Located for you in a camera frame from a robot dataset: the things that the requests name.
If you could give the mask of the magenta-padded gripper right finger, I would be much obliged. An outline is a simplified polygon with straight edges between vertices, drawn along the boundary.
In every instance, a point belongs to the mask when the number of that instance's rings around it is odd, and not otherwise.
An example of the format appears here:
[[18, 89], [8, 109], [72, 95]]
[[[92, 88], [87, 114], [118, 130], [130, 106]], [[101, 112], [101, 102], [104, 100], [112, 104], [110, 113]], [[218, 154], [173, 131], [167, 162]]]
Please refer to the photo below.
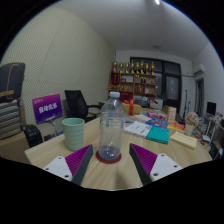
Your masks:
[[129, 154], [134, 161], [143, 185], [157, 181], [182, 169], [178, 163], [166, 154], [156, 155], [133, 143], [130, 144]]

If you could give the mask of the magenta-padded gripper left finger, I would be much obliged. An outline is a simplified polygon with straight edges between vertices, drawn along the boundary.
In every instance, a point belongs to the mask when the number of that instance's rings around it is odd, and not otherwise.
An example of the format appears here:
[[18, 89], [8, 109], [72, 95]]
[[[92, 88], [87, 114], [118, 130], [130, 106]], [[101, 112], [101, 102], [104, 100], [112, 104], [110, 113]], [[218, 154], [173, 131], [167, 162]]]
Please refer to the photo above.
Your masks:
[[56, 157], [44, 167], [44, 170], [76, 185], [81, 185], [92, 156], [93, 147], [87, 145], [66, 157]]

